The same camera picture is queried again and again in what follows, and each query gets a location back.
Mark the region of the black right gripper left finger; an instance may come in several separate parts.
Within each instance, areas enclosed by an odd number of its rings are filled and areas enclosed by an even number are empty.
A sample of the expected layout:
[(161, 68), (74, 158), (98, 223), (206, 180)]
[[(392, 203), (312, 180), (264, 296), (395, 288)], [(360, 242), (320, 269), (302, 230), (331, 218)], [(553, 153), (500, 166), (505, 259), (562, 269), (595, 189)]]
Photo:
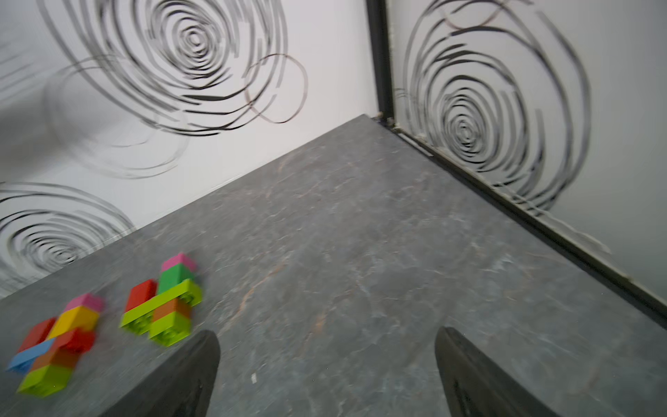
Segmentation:
[(215, 333), (200, 331), (102, 415), (205, 416), (220, 358)]

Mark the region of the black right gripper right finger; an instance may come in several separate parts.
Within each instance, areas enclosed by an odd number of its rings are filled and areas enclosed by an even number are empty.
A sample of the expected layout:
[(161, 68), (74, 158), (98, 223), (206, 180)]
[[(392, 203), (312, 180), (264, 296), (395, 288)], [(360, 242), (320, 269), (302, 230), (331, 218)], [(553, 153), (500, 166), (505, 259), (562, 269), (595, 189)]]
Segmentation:
[(465, 335), (442, 327), (434, 353), (452, 416), (555, 416)]

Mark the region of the lime square lego brick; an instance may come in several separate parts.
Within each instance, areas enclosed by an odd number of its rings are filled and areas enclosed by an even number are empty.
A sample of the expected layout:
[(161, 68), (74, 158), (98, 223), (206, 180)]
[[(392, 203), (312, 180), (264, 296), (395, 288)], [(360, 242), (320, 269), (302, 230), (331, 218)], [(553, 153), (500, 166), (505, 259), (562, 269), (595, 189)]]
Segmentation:
[(169, 347), (188, 337), (191, 333), (191, 319), (178, 312), (167, 314), (153, 321), (149, 328), (149, 339)]

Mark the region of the lime green long lego brick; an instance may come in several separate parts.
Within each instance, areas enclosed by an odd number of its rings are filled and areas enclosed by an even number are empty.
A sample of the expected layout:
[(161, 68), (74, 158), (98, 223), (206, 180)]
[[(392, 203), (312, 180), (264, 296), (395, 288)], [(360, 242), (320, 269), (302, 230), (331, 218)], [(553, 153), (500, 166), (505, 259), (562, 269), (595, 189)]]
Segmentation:
[(187, 279), (160, 295), (155, 295), (137, 307), (123, 314), (120, 328), (132, 334), (143, 335), (149, 331), (154, 313), (163, 305), (173, 300), (185, 302), (194, 307), (203, 300), (203, 289), (193, 280)]

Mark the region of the red lego brick front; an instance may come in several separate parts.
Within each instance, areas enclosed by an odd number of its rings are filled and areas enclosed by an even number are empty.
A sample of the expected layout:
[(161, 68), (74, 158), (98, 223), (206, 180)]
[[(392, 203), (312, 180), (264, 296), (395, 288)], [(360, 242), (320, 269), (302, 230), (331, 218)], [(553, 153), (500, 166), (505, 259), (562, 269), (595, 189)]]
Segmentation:
[(51, 350), (62, 349), (72, 354), (84, 354), (92, 349), (96, 338), (97, 336), (94, 331), (75, 328), (57, 336), (51, 345)]

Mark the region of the yellow lego brick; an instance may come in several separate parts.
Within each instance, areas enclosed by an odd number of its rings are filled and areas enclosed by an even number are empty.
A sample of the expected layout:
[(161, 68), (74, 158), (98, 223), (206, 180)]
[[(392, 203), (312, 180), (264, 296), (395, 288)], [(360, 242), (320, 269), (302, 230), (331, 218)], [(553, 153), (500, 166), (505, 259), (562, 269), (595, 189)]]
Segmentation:
[(60, 314), (50, 330), (47, 340), (54, 339), (71, 330), (80, 328), (83, 331), (92, 331), (96, 328), (100, 313), (85, 306), (78, 306)]

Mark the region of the magenta lego brick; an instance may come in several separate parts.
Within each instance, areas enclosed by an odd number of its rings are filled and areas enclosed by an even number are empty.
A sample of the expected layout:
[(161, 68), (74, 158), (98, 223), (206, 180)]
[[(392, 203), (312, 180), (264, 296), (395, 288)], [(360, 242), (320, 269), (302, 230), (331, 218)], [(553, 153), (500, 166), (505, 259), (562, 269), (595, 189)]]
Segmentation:
[(104, 311), (105, 308), (105, 301), (100, 296), (92, 295), (91, 293), (86, 293), (68, 302), (64, 310), (69, 311), (71, 309), (75, 309), (78, 307), (86, 307), (87, 309), (90, 309), (97, 313), (102, 313), (102, 311)]
[(186, 254), (180, 253), (178, 255), (172, 256), (170, 259), (166, 260), (161, 267), (161, 271), (165, 272), (175, 266), (183, 265), (189, 269), (192, 273), (198, 270), (196, 263)]

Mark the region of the small lime lego brick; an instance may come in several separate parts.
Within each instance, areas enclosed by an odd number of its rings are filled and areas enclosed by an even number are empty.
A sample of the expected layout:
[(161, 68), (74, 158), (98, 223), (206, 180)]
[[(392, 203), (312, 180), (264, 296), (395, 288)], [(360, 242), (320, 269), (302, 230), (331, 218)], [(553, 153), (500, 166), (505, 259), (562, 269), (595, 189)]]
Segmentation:
[(47, 365), (27, 373), (17, 392), (40, 398), (47, 397), (63, 390), (72, 374), (72, 368)]

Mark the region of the small red lego brick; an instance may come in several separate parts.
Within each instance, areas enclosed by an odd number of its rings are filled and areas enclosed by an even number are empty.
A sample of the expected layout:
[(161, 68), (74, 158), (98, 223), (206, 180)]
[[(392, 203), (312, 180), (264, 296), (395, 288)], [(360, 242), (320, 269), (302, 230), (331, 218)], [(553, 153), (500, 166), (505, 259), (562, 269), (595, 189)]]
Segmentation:
[(57, 318), (52, 317), (50, 319), (47, 319), (45, 321), (41, 321), (37, 325), (35, 325), (29, 334), (24, 338), (18, 352), (24, 352), (27, 349), (33, 348), (36, 345), (44, 342), (47, 338), (47, 336), (50, 334), (50, 331), (52, 330), (53, 326), (55, 325), (57, 321)]

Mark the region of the blue lego brick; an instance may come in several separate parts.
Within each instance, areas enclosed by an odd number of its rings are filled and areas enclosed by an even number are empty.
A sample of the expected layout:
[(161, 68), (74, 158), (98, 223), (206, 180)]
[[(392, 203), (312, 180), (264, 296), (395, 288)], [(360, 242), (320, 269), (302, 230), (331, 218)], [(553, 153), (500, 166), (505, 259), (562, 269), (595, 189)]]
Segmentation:
[(18, 373), (20, 375), (27, 374), (33, 363), (39, 356), (46, 354), (52, 347), (54, 339), (46, 340), (38, 345), (30, 347), (22, 352), (17, 353), (10, 361), (6, 371)]

